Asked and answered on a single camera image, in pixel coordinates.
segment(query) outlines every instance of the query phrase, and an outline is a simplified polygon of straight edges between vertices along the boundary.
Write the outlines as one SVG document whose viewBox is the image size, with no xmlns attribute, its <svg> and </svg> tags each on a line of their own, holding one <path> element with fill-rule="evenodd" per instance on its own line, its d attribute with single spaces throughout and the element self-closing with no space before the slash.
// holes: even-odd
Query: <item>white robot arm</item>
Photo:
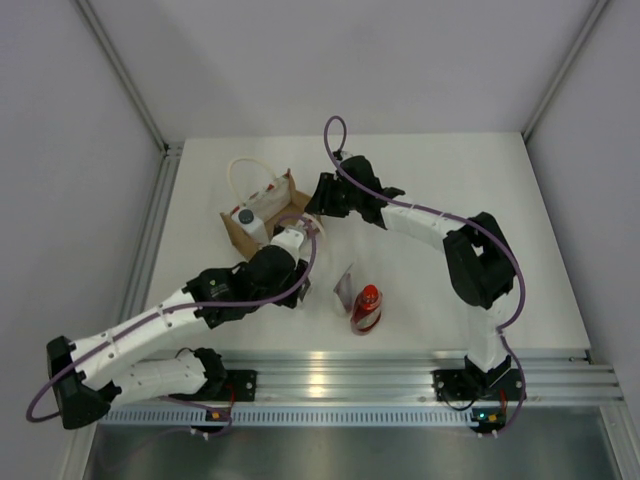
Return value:
<svg viewBox="0 0 640 480">
<path fill-rule="evenodd" d="M 341 162 L 340 168 L 336 173 L 320 175 L 305 211 L 332 217 L 346 217 L 356 211 L 368 223 L 409 235 L 442 252 L 451 285 L 466 304 L 470 343 L 464 369 L 434 372 L 436 394 L 445 402 L 468 399 L 471 404 L 479 398 L 498 396 L 503 377 L 509 375 L 511 381 L 519 373 L 511 369 L 511 356 L 498 333 L 498 327 L 506 321 L 503 305 L 513 289 L 516 272 L 495 241 L 478 231 L 482 228 L 508 251 L 495 218 L 483 212 L 461 225 L 444 214 L 406 207 L 413 202 L 402 198 L 405 192 L 383 188 L 365 157 L 343 161 L 340 151 L 333 156 Z"/>
<path fill-rule="evenodd" d="M 50 378 L 81 361 L 53 386 L 64 428 L 88 425 L 111 406 L 158 396 L 214 398 L 227 373 L 213 350 L 186 351 L 171 360 L 141 360 L 158 350 L 179 348 L 185 339 L 222 323 L 240 320 L 257 310 L 263 299 L 294 287 L 307 270 L 307 262 L 299 258 L 305 239 L 304 228 L 286 227 L 249 262 L 205 270 L 161 304 L 116 327 L 74 342 L 65 337 L 49 342 Z M 273 303 L 294 308 L 306 287 L 307 282 Z M 253 304 L 220 307 L 206 302 Z M 105 342 L 105 348 L 81 360 Z"/>
</svg>

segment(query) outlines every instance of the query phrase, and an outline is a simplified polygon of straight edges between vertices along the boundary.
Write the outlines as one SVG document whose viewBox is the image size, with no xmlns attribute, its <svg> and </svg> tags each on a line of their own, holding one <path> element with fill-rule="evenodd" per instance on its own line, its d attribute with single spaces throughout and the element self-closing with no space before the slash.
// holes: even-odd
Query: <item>metal frame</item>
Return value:
<svg viewBox="0 0 640 480">
<path fill-rule="evenodd" d="M 593 33 L 595 26 L 602 18 L 602 14 L 604 13 L 609 3 L 611 3 L 610 0 L 597 0 L 594 3 L 591 11 L 589 11 L 587 18 L 580 28 L 580 31 L 576 35 L 574 41 L 571 43 L 571 47 L 565 55 L 564 60 L 560 64 L 560 67 L 558 67 L 558 70 L 552 75 L 549 84 L 544 90 L 540 102 L 538 102 L 536 108 L 531 114 L 531 117 L 529 118 L 529 121 L 522 131 L 522 138 L 525 144 L 531 138 L 531 135 L 540 123 L 540 120 L 547 111 L 547 108 L 551 104 L 551 101 L 555 98 L 562 85 L 564 84 L 564 81 L 571 72 L 571 67 L 575 64 L 578 56 L 584 50 L 587 41 L 589 40 L 589 38 L 591 38 L 591 34 Z"/>
<path fill-rule="evenodd" d="M 129 280 L 122 295 L 118 319 L 114 324 L 131 318 L 144 308 L 164 222 L 169 211 L 173 185 L 178 175 L 183 145 L 183 143 L 167 145 L 166 152 L 160 155 L 158 174 L 147 202 L 140 233 L 137 236 L 134 259 L 129 269 Z M 94 424 L 72 433 L 58 475 L 60 480 L 83 477 L 95 431 Z"/>
<path fill-rule="evenodd" d="M 600 409 L 623 480 L 640 478 L 640 440 L 626 405 Z"/>
<path fill-rule="evenodd" d="M 131 75 L 120 59 L 120 55 L 118 55 L 118 52 L 113 46 L 113 42 L 109 38 L 107 31 L 102 26 L 102 22 L 100 21 L 100 18 L 98 18 L 91 2 L 89 0 L 71 0 L 71 3 L 76 7 L 76 11 L 80 15 L 80 18 L 96 40 L 100 50 L 102 50 L 102 53 L 109 62 L 109 66 L 113 70 L 113 73 L 115 73 L 118 80 L 120 80 L 122 89 L 131 101 L 133 108 L 140 116 L 142 123 L 149 132 L 149 135 L 151 135 L 154 143 L 161 152 L 165 153 L 168 147 L 167 142 L 162 136 L 162 132 L 160 132 L 151 112 L 149 112 L 149 108 L 142 99 L 142 95 L 140 94 L 138 87 L 136 87 L 136 84 L 131 79 Z"/>
<path fill-rule="evenodd" d="M 476 425 L 469 411 L 456 415 L 438 402 L 431 383 L 434 370 L 460 367 L 461 360 L 435 359 L 426 354 L 371 358 L 366 353 L 326 352 L 239 354 L 223 358 L 227 368 L 258 371 L 255 402 L 233 409 L 236 426 Z M 527 408 L 605 406 L 612 411 L 625 408 L 610 366 L 592 365 L 586 359 L 529 359 L 523 360 L 523 367 L 527 372 Z M 481 401 L 475 406 L 496 404 Z M 207 420 L 204 410 L 160 401 L 115 409 L 100 423 L 216 425 Z"/>
</svg>

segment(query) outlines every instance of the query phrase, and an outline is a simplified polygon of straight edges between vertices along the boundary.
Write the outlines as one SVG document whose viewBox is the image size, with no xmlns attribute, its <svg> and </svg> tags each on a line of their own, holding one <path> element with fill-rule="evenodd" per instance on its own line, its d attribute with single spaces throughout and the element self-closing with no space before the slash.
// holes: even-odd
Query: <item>gray wall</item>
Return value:
<svg viewBox="0 0 640 480">
<path fill-rule="evenodd" d="M 524 127 L 594 0 L 94 0 L 170 139 Z"/>
<path fill-rule="evenodd" d="M 68 0 L 2 3 L 0 145 L 0 476 L 47 479 L 69 435 L 24 419 L 45 345 L 114 320 L 158 161 Z"/>
<path fill-rule="evenodd" d="M 529 144 L 596 354 L 640 428 L 640 2 L 615 0 Z"/>
</svg>

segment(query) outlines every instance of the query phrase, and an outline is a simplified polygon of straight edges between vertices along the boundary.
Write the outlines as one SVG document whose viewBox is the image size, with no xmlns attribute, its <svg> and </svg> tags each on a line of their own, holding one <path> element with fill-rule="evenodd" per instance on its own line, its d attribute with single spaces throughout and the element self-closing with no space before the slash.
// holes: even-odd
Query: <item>white tabletop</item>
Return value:
<svg viewBox="0 0 640 480">
<path fill-rule="evenodd" d="M 365 155 L 383 186 L 413 201 L 463 216 L 498 220 L 527 282 L 527 303 L 507 337 L 516 349 L 576 350 L 589 340 L 569 284 L 522 138 L 516 133 L 353 135 L 345 149 Z M 322 171 L 333 171 L 321 137 L 193 139 L 186 142 L 148 297 L 155 305 L 198 273 L 242 260 L 219 212 L 235 204 L 225 178 L 229 160 L 253 156 L 279 173 L 291 168 L 299 190 L 312 194 Z M 237 166 L 241 192 L 265 186 L 255 165 Z M 411 238 L 365 224 L 358 214 L 323 219 L 313 287 L 302 308 L 269 305 L 180 346 L 221 351 L 465 350 L 465 308 L 449 282 L 444 257 Z M 333 306 L 331 289 L 357 260 L 367 282 L 384 293 L 380 324 L 354 335 Z M 515 308 L 518 289 L 510 294 Z"/>
</svg>

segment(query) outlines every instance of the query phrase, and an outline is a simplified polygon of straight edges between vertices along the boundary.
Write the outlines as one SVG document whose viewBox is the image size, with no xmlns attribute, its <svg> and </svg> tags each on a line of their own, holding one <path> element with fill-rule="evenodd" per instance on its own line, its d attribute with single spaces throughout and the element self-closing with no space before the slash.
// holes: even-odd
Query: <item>purple cable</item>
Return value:
<svg viewBox="0 0 640 480">
<path fill-rule="evenodd" d="M 498 335 L 500 335 L 500 340 L 502 341 L 502 345 L 504 346 L 505 350 L 509 353 L 509 355 L 511 355 L 513 357 L 514 361 L 516 362 L 516 365 L 518 366 L 518 371 L 520 372 L 520 376 L 522 377 L 522 390 L 521 390 L 521 393 L 520 393 L 520 400 L 518 401 L 518 406 L 516 407 L 516 410 L 514 411 L 513 415 L 511 416 L 511 418 L 509 419 L 507 424 L 503 427 L 503 430 L 505 428 L 510 427 L 511 424 L 513 423 L 513 420 L 515 420 L 515 418 L 520 414 L 520 410 L 522 409 L 522 404 L 524 403 L 524 399 L 526 397 L 526 383 L 525 383 L 525 379 L 524 379 L 524 371 L 522 369 L 522 365 L 520 364 L 520 360 L 518 359 L 518 357 L 516 357 L 515 353 L 513 353 L 513 350 L 507 344 L 507 340 L 504 337 L 504 329 L 509 327 L 509 326 L 511 326 L 511 325 L 513 325 L 515 323 L 515 321 L 520 317 L 520 314 L 522 313 L 522 310 L 524 309 L 524 303 L 525 303 L 525 299 L 526 299 L 526 296 L 527 296 L 525 283 L 524 283 L 524 275 L 522 274 L 522 270 L 520 269 L 520 265 L 518 265 L 518 261 L 516 260 L 516 257 L 513 255 L 513 253 L 511 253 L 511 250 L 509 250 L 509 248 L 507 248 L 507 246 L 500 241 L 500 239 L 498 237 L 496 237 L 493 233 L 488 231 L 486 228 L 482 227 L 481 225 L 478 225 L 476 222 L 474 222 L 472 220 L 469 220 L 468 218 L 464 218 L 464 217 L 461 217 L 459 215 L 454 215 L 452 213 L 446 213 L 446 212 L 443 212 L 441 210 L 437 210 L 435 208 L 425 207 L 423 205 L 414 205 L 414 204 L 411 204 L 411 203 L 401 202 L 399 200 L 388 198 L 388 197 L 385 197 L 384 195 L 381 195 L 380 193 L 377 193 L 377 192 L 371 190 L 370 188 L 364 186 L 362 183 L 358 182 L 355 178 L 353 178 L 351 175 L 349 175 L 344 170 L 344 168 L 342 168 L 342 165 L 340 165 L 340 162 L 335 157 L 335 155 L 333 154 L 333 151 L 331 150 L 331 147 L 329 146 L 329 127 L 331 127 L 331 124 L 334 122 L 334 120 L 337 120 L 342 125 L 342 141 L 340 142 L 340 147 L 339 147 L 338 151 L 342 150 L 342 148 L 344 147 L 344 145 L 345 145 L 345 143 L 347 141 L 347 123 L 339 115 L 334 115 L 331 118 L 329 118 L 329 120 L 327 120 L 327 123 L 324 126 L 324 135 L 323 135 L 324 136 L 324 148 L 327 151 L 327 155 L 329 155 L 329 159 L 331 160 L 331 163 L 333 163 L 333 165 L 336 167 L 336 170 L 338 170 L 338 172 L 340 172 L 340 175 L 342 175 L 344 178 L 346 178 L 349 182 L 351 182 L 353 185 L 358 187 L 363 192 L 366 192 L 369 195 L 371 195 L 371 196 L 373 196 L 375 198 L 378 198 L 378 199 L 380 199 L 380 200 L 382 200 L 384 202 L 390 203 L 392 205 L 398 205 L 399 207 L 413 208 L 415 210 L 422 210 L 423 212 L 431 213 L 433 215 L 442 216 L 442 217 L 448 218 L 450 220 L 455 220 L 455 221 L 463 223 L 465 225 L 469 225 L 470 227 L 474 228 L 475 230 L 481 232 L 489 240 L 491 240 L 500 249 L 500 251 L 502 251 L 502 253 L 505 254 L 505 256 L 509 259 L 509 262 L 511 262 L 511 265 L 513 266 L 513 269 L 514 269 L 514 271 L 516 273 L 516 277 L 518 278 L 518 285 L 520 287 L 520 298 L 518 300 L 518 306 L 516 307 L 516 310 L 513 313 L 513 315 L 511 316 L 511 318 L 509 318 L 509 320 L 507 320 L 506 322 L 504 322 L 504 323 L 502 323 L 502 324 L 500 324 L 500 325 L 498 325 L 496 327 L 496 331 L 498 332 Z"/>
<path fill-rule="evenodd" d="M 298 220 L 302 221 L 305 224 L 305 226 L 306 226 L 306 228 L 308 230 L 312 230 L 313 229 L 313 225 L 311 224 L 311 222 L 309 222 L 309 220 L 304 218 L 302 215 L 285 215 L 285 216 L 281 217 L 278 220 L 278 224 L 280 224 L 280 222 L 282 220 L 286 220 L 286 219 L 289 219 L 289 218 L 297 218 Z M 261 307 L 261 306 L 266 305 L 268 303 L 275 303 L 275 302 L 278 302 L 280 300 L 283 300 L 283 299 L 287 298 L 289 295 L 291 295 L 292 293 L 294 293 L 298 288 L 300 288 L 304 284 L 304 282 L 306 282 L 307 278 L 309 277 L 309 273 L 311 273 L 311 268 L 313 267 L 313 264 L 314 264 L 314 262 L 316 260 L 317 244 L 316 244 L 316 238 L 315 238 L 314 235 L 310 236 L 310 240 L 311 240 L 311 257 L 309 258 L 309 264 L 307 265 L 307 269 L 304 271 L 304 273 L 298 279 L 298 281 L 296 283 L 294 283 L 290 288 L 285 290 L 284 292 L 279 293 L 278 295 L 275 295 L 275 296 L 270 297 L 270 298 L 265 298 L 265 299 L 262 299 L 262 300 L 252 300 L 252 301 L 248 301 L 248 302 L 193 302 L 193 303 L 184 303 L 184 304 L 181 304 L 181 305 L 174 305 L 173 307 L 165 308 L 164 310 L 162 310 L 162 314 L 163 315 L 169 315 L 169 314 L 171 314 L 173 312 L 177 312 L 179 310 L 186 310 L 186 309 L 190 309 L 190 308 L 203 308 L 203 307 L 223 307 L 223 308 Z M 158 312 L 151 313 L 151 314 L 147 315 L 146 317 L 142 318 L 141 320 L 138 320 L 137 322 L 135 322 L 133 325 L 130 325 L 129 327 L 125 328 L 122 332 L 118 333 L 117 335 L 114 335 L 112 341 L 113 342 L 117 342 L 121 338 L 129 335 L 131 332 L 137 330 L 138 328 L 142 327 L 143 325 L 146 325 L 150 321 L 155 320 L 159 316 L 160 316 L 160 314 Z M 47 391 L 51 387 L 53 387 L 53 385 L 55 385 L 58 381 L 60 381 L 69 372 L 74 370 L 78 365 L 80 365 L 83 362 L 87 361 L 89 358 L 93 357 L 94 355 L 97 355 L 102 350 L 107 348 L 109 345 L 110 345 L 110 342 L 101 343 L 97 347 L 89 350 L 87 353 L 85 353 L 84 355 L 80 356 L 76 361 L 71 362 L 69 365 L 67 365 L 62 370 L 60 370 L 57 374 L 55 374 L 53 377 L 51 377 L 49 379 L 49 381 L 40 390 L 38 390 L 38 392 L 35 394 L 35 396 L 31 400 L 31 402 L 29 403 L 29 406 L 27 407 L 27 413 L 26 413 L 27 421 L 30 422 L 30 423 L 42 423 L 42 422 L 46 422 L 47 420 L 51 420 L 53 418 L 56 418 L 56 417 L 60 416 L 60 412 L 55 412 L 55 413 L 50 413 L 48 415 L 44 415 L 42 417 L 35 417 L 33 415 L 33 411 L 35 410 L 36 405 L 38 405 L 38 403 L 40 402 L 42 397 L 44 397 L 45 393 L 47 393 Z M 196 408 L 202 408 L 202 406 L 200 404 L 192 404 L 192 406 L 195 406 Z"/>
</svg>

